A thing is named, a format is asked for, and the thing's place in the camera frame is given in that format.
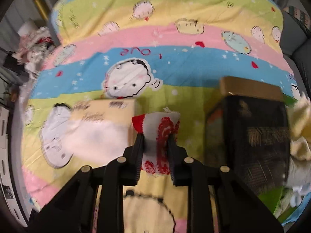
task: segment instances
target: silver bolt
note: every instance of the silver bolt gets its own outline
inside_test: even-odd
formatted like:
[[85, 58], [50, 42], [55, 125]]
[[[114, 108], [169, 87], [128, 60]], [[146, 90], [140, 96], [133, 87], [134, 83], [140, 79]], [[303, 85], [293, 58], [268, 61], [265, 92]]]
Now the silver bolt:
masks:
[[229, 172], [229, 171], [230, 171], [230, 168], [227, 167], [227, 166], [221, 166], [221, 167], [220, 167], [220, 171], [222, 171], [222, 172]]
[[185, 161], [187, 164], [191, 164], [191, 163], [193, 163], [194, 159], [191, 158], [191, 157], [186, 157], [186, 158], [184, 159], [184, 161]]
[[118, 157], [117, 161], [118, 163], [124, 163], [126, 161], [126, 157]]
[[89, 172], [91, 170], [90, 166], [82, 166], [81, 171], [82, 172]]

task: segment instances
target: colorful bed sheet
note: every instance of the colorful bed sheet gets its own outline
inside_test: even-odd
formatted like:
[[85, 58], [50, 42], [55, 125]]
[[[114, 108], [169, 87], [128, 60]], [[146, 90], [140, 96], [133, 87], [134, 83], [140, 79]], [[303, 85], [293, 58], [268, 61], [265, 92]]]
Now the colorful bed sheet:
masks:
[[[46, 152], [61, 150], [58, 137], [79, 101], [136, 97], [137, 114], [178, 111], [178, 145], [202, 160], [203, 106], [221, 77], [263, 81], [289, 96], [296, 90], [279, 47], [282, 13], [271, 0], [59, 0], [52, 22], [63, 46], [45, 60], [22, 140], [26, 187], [41, 207], [83, 165], [98, 167]], [[186, 232], [187, 189], [170, 176], [142, 171], [131, 196], [161, 200], [159, 211], [173, 220], [144, 231]]]

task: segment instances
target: red heart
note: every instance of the red heart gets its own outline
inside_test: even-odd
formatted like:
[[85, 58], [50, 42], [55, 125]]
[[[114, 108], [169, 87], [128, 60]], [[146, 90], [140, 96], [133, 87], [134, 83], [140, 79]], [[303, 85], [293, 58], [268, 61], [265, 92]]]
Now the red heart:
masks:
[[63, 75], [63, 71], [58, 71], [56, 77], [61, 77]]
[[252, 67], [253, 67], [253, 68], [257, 68], [257, 69], [259, 68], [259, 67], [257, 66], [257, 64], [256, 64], [254, 61], [252, 61]]
[[205, 47], [205, 45], [204, 45], [204, 43], [203, 43], [202, 41], [197, 41], [197, 42], [195, 43], [195, 45], [201, 46], [202, 48]]

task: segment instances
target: white cartoon face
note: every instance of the white cartoon face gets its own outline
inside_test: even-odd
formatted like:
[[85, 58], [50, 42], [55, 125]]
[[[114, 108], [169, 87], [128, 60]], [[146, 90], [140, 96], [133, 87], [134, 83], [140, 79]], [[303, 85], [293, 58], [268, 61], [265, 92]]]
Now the white cartoon face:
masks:
[[73, 155], [62, 147], [62, 137], [66, 133], [70, 115], [67, 105], [55, 104], [39, 133], [43, 155], [54, 168], [65, 166]]
[[262, 29], [259, 26], [254, 26], [251, 29], [252, 36], [257, 39], [260, 43], [265, 43], [265, 35], [263, 34]]
[[29, 125], [32, 122], [34, 113], [35, 113], [35, 107], [33, 105], [29, 105], [25, 111], [25, 124], [26, 125]]
[[148, 20], [154, 11], [154, 7], [149, 1], [140, 1], [133, 7], [133, 17], [138, 20]]
[[291, 89], [292, 89], [292, 93], [293, 93], [294, 98], [296, 100], [299, 100], [300, 99], [300, 93], [298, 90], [298, 86], [295, 84], [290, 84], [290, 85], [291, 85]]
[[281, 39], [281, 31], [279, 29], [279, 27], [274, 26], [272, 28], [272, 37], [276, 42], [279, 42]]
[[179, 33], [187, 35], [200, 35], [204, 32], [204, 25], [197, 23], [197, 20], [178, 19], [175, 26]]
[[76, 47], [77, 46], [73, 44], [63, 47], [53, 62], [54, 66], [62, 65], [71, 55], [74, 54]]
[[154, 78], [144, 59], [130, 58], [114, 64], [102, 83], [107, 97], [127, 98], [140, 95], [147, 87], [159, 90], [163, 81]]
[[102, 36], [102, 35], [105, 35], [107, 33], [115, 32], [115, 31], [119, 31], [119, 30], [120, 30], [120, 27], [118, 26], [118, 24], [116, 22], [108, 22], [108, 23], [104, 24], [102, 30], [98, 32], [98, 35]]
[[173, 233], [175, 221], [162, 200], [149, 196], [128, 195], [127, 191], [123, 199], [124, 232]]

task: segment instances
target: cartoon print bedding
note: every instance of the cartoon print bedding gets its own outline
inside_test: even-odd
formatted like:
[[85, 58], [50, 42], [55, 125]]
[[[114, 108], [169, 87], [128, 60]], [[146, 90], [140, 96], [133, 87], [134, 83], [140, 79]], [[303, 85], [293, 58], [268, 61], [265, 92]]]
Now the cartoon print bedding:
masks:
[[[297, 97], [279, 47], [282, 13], [271, 0], [59, 0], [52, 21], [63, 46], [45, 61], [22, 140], [25, 183], [41, 207], [83, 165], [98, 167], [62, 148], [79, 101], [136, 97], [138, 114], [177, 111], [178, 144], [200, 160], [203, 106], [221, 77], [264, 81]], [[186, 189], [174, 188], [167, 172], [147, 171], [131, 204], [160, 199], [159, 211], [173, 220], [165, 231], [186, 232]]]

